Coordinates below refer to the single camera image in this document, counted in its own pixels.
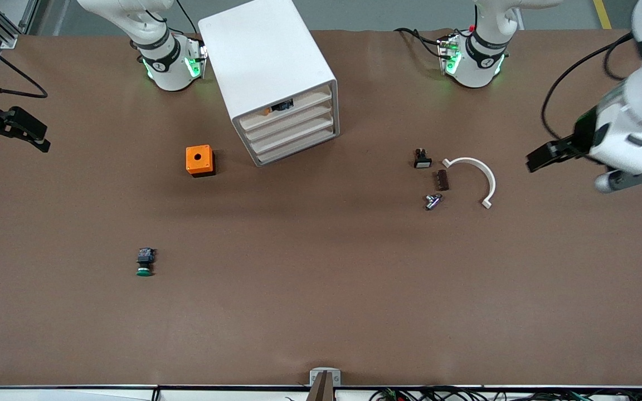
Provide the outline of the white drawer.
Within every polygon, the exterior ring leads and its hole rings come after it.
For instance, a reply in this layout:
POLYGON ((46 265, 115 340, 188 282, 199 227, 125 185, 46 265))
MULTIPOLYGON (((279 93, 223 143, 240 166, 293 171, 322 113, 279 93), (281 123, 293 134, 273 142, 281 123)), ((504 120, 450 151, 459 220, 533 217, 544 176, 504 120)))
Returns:
POLYGON ((249 141, 260 140, 269 135, 280 132, 281 130, 290 129, 293 125, 301 124, 310 119, 328 117, 328 114, 330 113, 330 102, 321 102, 321 104, 307 107, 303 111, 297 111, 285 116, 280 116, 267 124, 262 124, 256 128, 245 130, 244 134, 249 141))
POLYGON ((295 132, 283 131, 280 134, 255 140, 251 144, 251 150, 255 162, 258 165, 266 165, 314 147, 326 140, 334 139, 336 136, 337 133, 334 132, 331 126, 295 132))
POLYGON ((250 140, 250 146, 261 158, 262 153, 275 151, 298 140, 310 139, 317 133, 333 135, 334 121, 329 118, 312 118, 290 128, 278 130, 272 134, 265 134, 259 139, 250 140))
POLYGON ((329 85, 323 85, 318 88, 305 91, 301 94, 297 94, 291 99, 294 99, 294 107, 291 107, 291 109, 287 111, 274 112, 265 116, 264 110, 266 107, 263 107, 260 111, 255 111, 246 116, 239 117, 240 127, 244 130, 253 129, 262 124, 267 124, 280 116, 285 116, 297 111, 303 111, 307 107, 321 104, 321 102, 331 101, 332 92, 329 85))

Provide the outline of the green mushroom push button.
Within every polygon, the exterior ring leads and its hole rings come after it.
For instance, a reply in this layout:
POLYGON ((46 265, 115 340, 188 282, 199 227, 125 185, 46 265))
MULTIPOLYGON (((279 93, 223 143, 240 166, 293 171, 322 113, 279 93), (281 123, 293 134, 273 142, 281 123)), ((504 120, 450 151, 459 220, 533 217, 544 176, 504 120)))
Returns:
POLYGON ((153 265, 155 263, 156 250, 153 248, 140 248, 136 256, 138 268, 136 276, 151 277, 154 275, 153 265))

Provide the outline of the orange button box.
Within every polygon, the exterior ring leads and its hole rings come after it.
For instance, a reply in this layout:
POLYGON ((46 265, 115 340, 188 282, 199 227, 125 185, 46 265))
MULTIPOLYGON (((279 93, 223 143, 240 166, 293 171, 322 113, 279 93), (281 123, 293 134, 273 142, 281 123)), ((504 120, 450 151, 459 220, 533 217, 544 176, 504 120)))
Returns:
POLYGON ((216 175, 216 153, 212 147, 203 144, 186 147, 185 167, 194 178, 216 175))

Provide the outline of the white drawer cabinet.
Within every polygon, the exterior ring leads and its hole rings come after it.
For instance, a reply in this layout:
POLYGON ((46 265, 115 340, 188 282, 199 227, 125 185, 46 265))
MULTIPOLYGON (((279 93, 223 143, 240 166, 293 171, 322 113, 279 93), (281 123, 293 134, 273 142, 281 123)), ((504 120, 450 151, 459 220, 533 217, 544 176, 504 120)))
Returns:
POLYGON ((199 20, 198 28, 230 121, 257 167, 270 163, 255 162, 239 117, 305 91, 329 85, 325 118, 339 137, 337 79, 293 0, 251 0, 199 20))

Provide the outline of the white curved plastic clip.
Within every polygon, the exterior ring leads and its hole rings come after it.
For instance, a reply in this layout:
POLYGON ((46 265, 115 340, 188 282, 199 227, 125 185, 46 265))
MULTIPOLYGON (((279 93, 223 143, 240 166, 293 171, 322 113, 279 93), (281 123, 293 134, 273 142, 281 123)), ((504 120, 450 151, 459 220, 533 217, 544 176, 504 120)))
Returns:
POLYGON ((450 167, 453 167, 454 165, 458 165, 462 163, 471 165, 472 167, 477 168, 484 174, 485 178, 488 181, 488 193, 482 199, 481 204, 484 206, 484 208, 490 209, 493 205, 492 198, 494 197, 497 190, 497 179, 493 171, 491 170, 489 165, 487 165, 486 163, 476 158, 460 157, 460 158, 454 158, 453 160, 449 160, 448 158, 444 158, 442 160, 442 164, 446 168, 450 168, 450 167))

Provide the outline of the white table edge rail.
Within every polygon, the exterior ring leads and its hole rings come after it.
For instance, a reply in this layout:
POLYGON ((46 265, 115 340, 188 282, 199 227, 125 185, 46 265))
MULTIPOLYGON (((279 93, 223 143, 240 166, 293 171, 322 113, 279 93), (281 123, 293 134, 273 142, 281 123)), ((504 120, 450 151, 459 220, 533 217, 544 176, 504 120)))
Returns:
MULTIPOLYGON (((642 386, 341 385, 336 401, 642 401, 642 386)), ((0 385, 0 401, 305 401, 308 385, 0 385)))

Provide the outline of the grey metal bracket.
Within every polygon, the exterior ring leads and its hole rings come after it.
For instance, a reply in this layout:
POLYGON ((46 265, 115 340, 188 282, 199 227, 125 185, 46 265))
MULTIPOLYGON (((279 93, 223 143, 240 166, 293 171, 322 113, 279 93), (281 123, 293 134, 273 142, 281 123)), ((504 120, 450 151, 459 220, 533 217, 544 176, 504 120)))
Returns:
POLYGON ((328 383, 331 383, 331 386, 338 387, 342 385, 342 372, 341 370, 337 368, 331 368, 331 367, 316 367, 310 370, 309 373, 309 378, 310 378, 310 383, 309 386, 313 386, 314 382, 316 381, 316 378, 318 376, 322 376, 325 373, 325 378, 328 383))

